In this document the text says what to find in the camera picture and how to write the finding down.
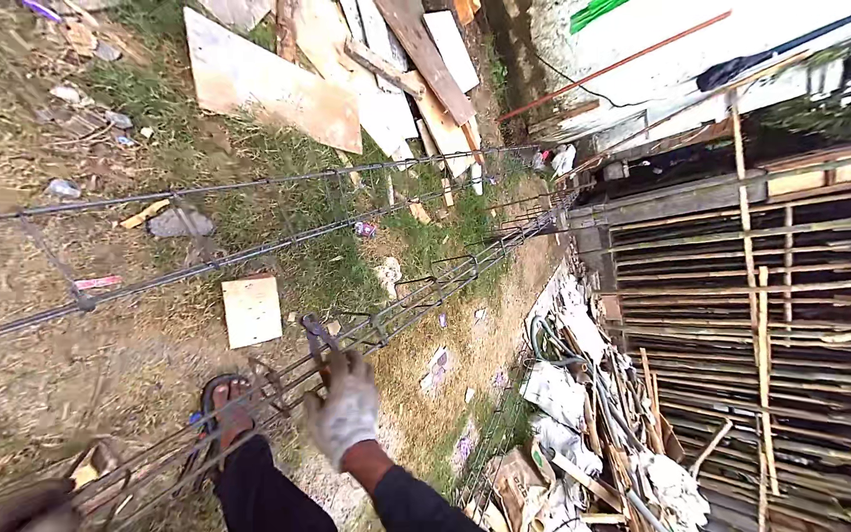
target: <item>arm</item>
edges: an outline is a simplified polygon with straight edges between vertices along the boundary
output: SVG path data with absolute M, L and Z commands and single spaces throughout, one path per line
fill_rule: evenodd
M 327 399 L 308 395 L 304 401 L 311 435 L 331 464 L 370 494 L 383 526 L 388 531 L 479 532 L 479 526 L 395 465 L 376 443 L 379 393 L 372 367 L 354 352 L 331 353 L 329 362 Z

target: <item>white wall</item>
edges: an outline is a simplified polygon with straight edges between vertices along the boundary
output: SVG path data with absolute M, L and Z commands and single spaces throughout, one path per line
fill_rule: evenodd
M 572 79 L 595 72 L 663 41 L 681 31 L 721 14 L 732 14 L 709 28 L 646 54 L 610 71 L 585 86 L 605 94 L 625 107 L 613 108 L 601 99 L 599 107 L 564 121 L 558 131 L 546 139 L 568 141 L 589 133 L 602 132 L 620 125 L 631 133 L 635 122 L 640 127 L 666 116 L 684 105 L 699 100 L 695 77 L 706 68 L 737 56 L 762 52 L 811 30 L 851 14 L 851 1 L 809 0 L 630 0 L 597 18 L 576 35 L 569 34 L 569 17 L 586 0 L 533 0 L 531 39 L 541 57 Z M 797 50 L 818 50 L 851 36 L 851 24 L 815 39 Z M 741 89 L 742 112 L 788 100 L 796 96 L 828 91 L 839 85 L 842 64 L 833 64 L 820 73 L 793 68 L 774 82 L 761 81 L 755 87 Z M 547 86 L 556 90 L 566 84 L 557 74 L 549 73 Z M 562 108 L 593 100 L 584 91 L 574 89 L 560 97 Z M 726 116 L 723 99 L 713 99 L 699 108 L 673 119 L 645 139 L 620 146 L 624 150 L 648 140 L 662 138 L 700 126 L 705 120 Z M 597 144 L 609 146 L 626 135 L 605 132 Z

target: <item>gloved hand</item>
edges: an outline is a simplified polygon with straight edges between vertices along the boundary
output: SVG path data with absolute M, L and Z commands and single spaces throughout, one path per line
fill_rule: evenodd
M 61 478 L 0 493 L 0 532 L 75 532 L 81 518 L 72 490 L 74 481 Z
M 376 439 L 379 392 L 372 381 L 372 366 L 355 351 L 333 352 L 329 359 L 327 399 L 307 394 L 307 423 L 314 444 L 342 471 L 340 459 L 355 443 Z

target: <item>black pants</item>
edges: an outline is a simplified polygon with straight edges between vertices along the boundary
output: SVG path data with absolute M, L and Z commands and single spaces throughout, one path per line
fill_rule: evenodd
M 327 512 L 274 466 L 261 435 L 225 459 L 216 496 L 229 532 L 337 532 Z

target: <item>leg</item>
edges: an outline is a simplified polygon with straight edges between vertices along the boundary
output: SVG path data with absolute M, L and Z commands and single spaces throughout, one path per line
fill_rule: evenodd
M 217 408 L 247 391 L 245 384 L 235 382 L 230 390 L 228 386 L 221 388 L 213 393 Z M 253 428 L 254 421 L 244 408 L 229 408 L 219 416 L 219 426 L 225 428 L 221 438 L 221 447 L 225 449 L 242 432 Z M 274 466 L 271 447 L 261 435 L 245 442 L 225 459 L 216 496 L 229 532 L 337 532 L 324 509 Z

